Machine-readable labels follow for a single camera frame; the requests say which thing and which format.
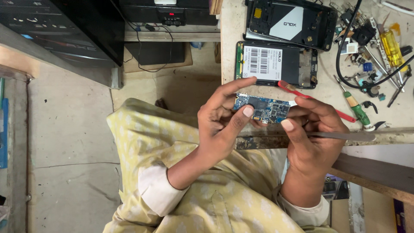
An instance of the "barcode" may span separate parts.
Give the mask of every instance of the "barcode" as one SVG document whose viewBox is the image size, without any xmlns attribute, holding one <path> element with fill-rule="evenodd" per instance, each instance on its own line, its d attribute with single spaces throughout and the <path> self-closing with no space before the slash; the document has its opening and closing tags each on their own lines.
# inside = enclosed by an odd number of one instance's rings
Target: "barcode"
<svg viewBox="0 0 414 233">
<path fill-rule="evenodd" d="M 252 49 L 250 56 L 250 72 L 258 72 L 258 49 Z"/>
<path fill-rule="evenodd" d="M 262 49 L 260 53 L 260 73 L 267 74 L 267 55 L 269 50 Z"/>
</svg>

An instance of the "work table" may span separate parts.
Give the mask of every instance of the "work table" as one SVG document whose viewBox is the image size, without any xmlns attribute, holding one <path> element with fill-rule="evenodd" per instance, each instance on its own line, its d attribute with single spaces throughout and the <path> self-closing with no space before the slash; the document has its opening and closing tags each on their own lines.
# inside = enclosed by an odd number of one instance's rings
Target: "work table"
<svg viewBox="0 0 414 233">
<path fill-rule="evenodd" d="M 412 16 L 398 13 L 389 8 L 379 8 L 373 1 L 363 1 L 360 10 L 364 12 L 367 17 L 373 16 L 379 22 L 382 22 L 386 15 L 391 11 L 385 25 L 398 22 L 401 25 L 401 45 L 414 45 L 412 36 L 414 30 L 409 26 L 409 22 L 412 22 Z M 223 84 L 234 80 L 236 44 L 238 41 L 243 41 L 243 33 L 245 33 L 246 30 L 246 11 L 247 7 L 244 5 L 244 0 L 223 1 L 220 16 L 221 82 Z M 368 48 L 378 60 L 381 60 L 377 49 Z M 333 77 L 333 75 L 337 75 L 335 68 L 337 50 L 338 45 L 332 44 L 332 49 L 329 52 L 318 51 L 318 84 L 316 88 L 313 90 L 297 90 L 305 95 L 310 95 L 322 102 L 331 104 L 337 110 L 356 118 L 343 96 L 341 87 Z M 343 76 L 353 76 L 357 72 L 363 72 L 362 66 L 358 67 L 352 65 L 350 61 L 345 61 L 345 58 L 346 55 L 342 55 L 340 58 Z M 389 81 L 380 85 L 380 93 L 386 95 L 386 98 L 383 101 L 380 101 L 378 98 L 371 98 L 368 94 L 364 94 L 358 89 L 347 87 L 345 84 L 343 84 L 343 86 L 347 91 L 351 92 L 359 103 L 371 101 L 377 106 L 378 114 L 374 112 L 373 107 L 367 109 L 363 107 L 363 110 L 368 115 L 372 124 L 379 121 L 385 121 L 389 124 L 389 128 L 385 128 L 384 125 L 382 125 L 377 131 L 371 132 L 377 134 L 376 141 L 369 143 L 348 141 L 347 145 L 414 143 L 414 81 L 409 80 L 407 82 L 404 88 L 405 93 L 400 93 L 390 108 L 387 108 L 387 104 L 394 95 L 396 88 Z M 254 85 L 243 88 L 239 92 L 283 101 L 290 101 L 296 97 L 294 94 L 288 93 L 279 87 L 270 86 Z M 359 121 L 351 123 L 343 120 L 343 122 L 349 127 L 352 133 L 362 131 L 362 124 Z M 285 148 L 287 142 L 288 139 L 284 135 L 284 131 L 280 124 L 270 125 L 265 129 L 255 129 L 249 125 L 241 132 L 236 147 L 239 149 Z"/>
</svg>

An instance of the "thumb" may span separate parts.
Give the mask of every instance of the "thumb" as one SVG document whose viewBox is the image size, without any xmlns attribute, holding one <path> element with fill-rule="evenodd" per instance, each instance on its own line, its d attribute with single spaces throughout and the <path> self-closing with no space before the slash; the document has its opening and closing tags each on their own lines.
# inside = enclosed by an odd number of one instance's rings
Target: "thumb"
<svg viewBox="0 0 414 233">
<path fill-rule="evenodd" d="M 309 140 L 302 126 L 293 119 L 283 120 L 281 124 L 299 154 L 305 155 L 313 152 L 314 145 Z"/>
<path fill-rule="evenodd" d="M 252 118 L 253 112 L 254 108 L 251 105 L 246 104 L 241 107 L 232 116 L 229 124 L 220 132 L 222 136 L 230 141 L 233 141 Z"/>
</svg>

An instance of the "patterned fabric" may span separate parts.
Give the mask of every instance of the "patterned fabric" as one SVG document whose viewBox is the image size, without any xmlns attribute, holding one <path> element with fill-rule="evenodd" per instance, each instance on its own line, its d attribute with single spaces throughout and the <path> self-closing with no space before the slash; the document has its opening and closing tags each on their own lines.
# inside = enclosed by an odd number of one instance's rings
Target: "patterned fabric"
<svg viewBox="0 0 414 233">
<path fill-rule="evenodd" d="M 276 204 L 281 170 L 275 169 L 278 159 L 268 150 L 234 150 L 201 175 L 169 215 L 159 217 L 141 198 L 138 176 L 160 162 L 171 167 L 194 150 L 199 143 L 197 119 L 128 99 L 107 122 L 120 156 L 123 204 L 105 233 L 303 232 Z"/>
</svg>

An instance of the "black chip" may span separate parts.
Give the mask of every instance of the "black chip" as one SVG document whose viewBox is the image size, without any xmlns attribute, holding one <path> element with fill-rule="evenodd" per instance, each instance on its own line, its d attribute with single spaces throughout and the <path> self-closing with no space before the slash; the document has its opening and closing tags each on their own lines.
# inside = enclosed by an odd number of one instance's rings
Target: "black chip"
<svg viewBox="0 0 414 233">
<path fill-rule="evenodd" d="M 259 101 L 259 103 L 258 103 L 258 109 L 266 109 L 266 107 L 267 107 L 267 102 L 265 102 L 265 101 Z"/>
<path fill-rule="evenodd" d="M 255 117 L 261 117 L 262 112 L 261 111 L 255 111 Z"/>
<path fill-rule="evenodd" d="M 258 98 L 250 97 L 248 104 L 253 105 L 253 107 L 256 109 L 258 106 L 258 102 L 259 102 Z"/>
</svg>

